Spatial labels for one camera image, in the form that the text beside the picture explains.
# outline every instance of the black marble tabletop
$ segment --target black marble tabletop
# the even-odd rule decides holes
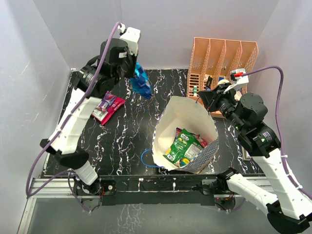
[[[145,99],[135,94],[128,80],[122,79],[112,94],[126,100],[111,119],[102,126],[91,117],[84,128],[78,145],[90,155],[89,160],[99,175],[158,175],[183,174],[161,168],[149,168],[140,161],[141,153],[151,149],[153,131],[171,96],[186,96],[187,69],[147,70],[153,86],[153,97]],[[63,111],[72,90],[69,85]],[[219,150],[202,174],[218,174],[233,167],[243,174],[262,173],[253,161],[244,161],[236,132],[230,123],[215,118],[219,134]],[[151,153],[144,157],[145,163],[153,165]],[[53,155],[45,163],[42,176],[52,176],[65,170]]]

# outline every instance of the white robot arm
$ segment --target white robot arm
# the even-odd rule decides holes
[[[301,233],[312,221],[312,201],[302,192],[302,186],[286,161],[284,163],[289,172],[285,172],[283,158],[287,155],[281,155],[279,139],[262,121],[268,111],[262,98],[248,93],[244,94],[239,102],[235,101],[236,89],[248,83],[248,76],[244,74],[245,69],[236,69],[231,72],[233,84],[223,83],[212,91],[200,91],[198,94],[208,111],[219,110],[231,121],[239,132],[238,141],[261,167],[274,194],[249,182],[233,168],[218,175],[217,187],[246,198],[267,216],[278,232]]]
[[[108,40],[103,42],[100,55],[92,58],[86,66],[75,72],[69,104],[54,133],[40,143],[43,148],[58,135],[46,151],[53,154],[60,165],[72,168],[79,179],[86,186],[90,186],[89,190],[92,190],[91,185],[98,175],[88,161],[88,153],[78,147],[78,139],[91,113],[100,104],[106,92],[110,91],[120,78],[135,77],[140,30],[125,28],[124,24],[121,24],[118,30],[121,35],[119,39],[112,38],[110,42]],[[104,50],[107,50],[106,56],[101,64],[100,59]],[[100,70],[97,81],[91,93],[85,97],[97,68]]]

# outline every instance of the white paper bag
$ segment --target white paper bag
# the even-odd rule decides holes
[[[200,134],[208,142],[201,152],[184,167],[177,167],[163,155],[174,142],[176,128]],[[153,159],[158,166],[170,170],[199,173],[219,149],[215,122],[206,109],[188,97],[172,96],[158,121],[153,135]]]

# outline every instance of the snack bag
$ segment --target snack bag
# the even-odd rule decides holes
[[[175,130],[176,130],[176,132],[175,132],[175,139],[176,139],[178,137],[178,135],[182,132],[182,129],[176,128]],[[200,135],[196,135],[194,133],[191,133],[191,134],[196,137],[196,139],[199,141],[199,143],[201,144],[202,147],[205,148],[208,145],[208,142],[205,139],[201,138]]]
[[[152,98],[151,84],[145,71],[138,62],[136,62],[135,77],[130,78],[130,82],[134,92],[140,94],[144,98]]]
[[[92,116],[104,125],[125,101],[120,97],[107,93],[102,102],[92,112]]]
[[[183,129],[164,156],[177,167],[182,167],[187,165],[202,149],[196,137]]]

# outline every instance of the gray floor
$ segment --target gray floor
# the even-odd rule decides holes
[[[197,204],[118,205],[91,215],[72,198],[37,199],[28,234],[275,234],[266,216],[245,202],[226,214]]]

